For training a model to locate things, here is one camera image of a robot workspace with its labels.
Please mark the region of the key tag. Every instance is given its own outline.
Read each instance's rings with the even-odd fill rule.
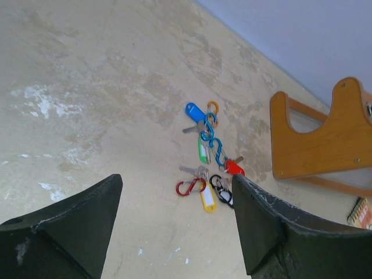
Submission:
[[[198,145],[199,145],[200,161],[202,161],[204,164],[209,164],[208,163],[208,156],[210,157],[209,148],[206,150],[206,148],[204,147],[204,145],[202,143],[202,139],[200,137],[198,138]]]
[[[228,173],[234,174],[243,174],[245,176],[245,171],[239,167],[233,160],[227,160],[225,163],[225,169]]]
[[[208,213],[213,213],[217,209],[217,198],[214,191],[212,191],[212,186],[210,186],[209,183],[207,183],[207,186],[205,187],[204,191],[200,193],[202,197],[203,207],[204,210]]]

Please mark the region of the green key tag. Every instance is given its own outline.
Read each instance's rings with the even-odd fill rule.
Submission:
[[[202,143],[202,139],[198,138],[198,145],[199,145],[199,158],[204,164],[209,164],[208,158],[210,158],[209,148],[206,150],[205,146]]]

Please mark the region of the pile of keys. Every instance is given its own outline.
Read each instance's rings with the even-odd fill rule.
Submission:
[[[215,110],[212,113],[211,107],[214,105]],[[183,133],[197,132],[198,145],[199,145],[199,158],[203,163],[210,164],[211,156],[210,151],[214,154],[214,158],[219,168],[223,168],[224,172],[234,174],[245,175],[244,170],[238,166],[238,163],[243,160],[240,156],[236,160],[231,160],[227,157],[223,150],[222,142],[219,138],[214,136],[214,128],[219,125],[218,103],[211,101],[207,105],[207,114],[203,113],[194,103],[188,103],[185,108],[186,114],[196,123],[196,126],[183,129]],[[176,185],[176,192],[180,196],[188,196],[194,190],[195,185],[200,183],[198,191],[201,193],[204,208],[207,212],[214,212],[217,208],[215,197],[213,192],[210,190],[212,187],[220,201],[226,203],[229,207],[234,208],[233,205],[233,194],[228,188],[231,183],[226,178],[215,174],[209,179],[209,171],[206,167],[199,166],[196,169],[180,166],[181,171],[191,173],[195,178],[192,181],[181,181]],[[181,191],[180,187],[183,184],[189,183],[189,187],[186,191]]]

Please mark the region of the red carabiner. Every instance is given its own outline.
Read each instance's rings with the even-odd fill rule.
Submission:
[[[181,181],[181,182],[177,183],[177,185],[176,185],[176,192],[177,192],[177,194],[179,194],[180,196],[188,196],[188,195],[192,192],[192,189],[194,188],[195,184],[196,184],[198,181],[200,181],[200,182],[202,183],[202,187],[199,188],[199,192],[204,191],[205,188],[206,188],[206,186],[207,186],[207,183],[205,182],[205,180],[202,179],[202,178],[195,178],[195,179],[190,183],[190,186],[188,187],[188,189],[187,189],[186,192],[184,192],[184,193],[181,193],[181,191],[180,191],[180,186],[181,186],[182,184],[184,184],[184,182]]]
[[[239,167],[233,160],[227,160],[225,162],[225,169],[228,173],[234,174],[243,174],[245,176],[245,171]]]

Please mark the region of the yellow key tag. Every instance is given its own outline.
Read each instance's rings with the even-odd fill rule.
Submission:
[[[200,193],[202,197],[203,207],[208,213],[213,213],[217,209],[217,198],[212,186],[207,183],[205,190]]]

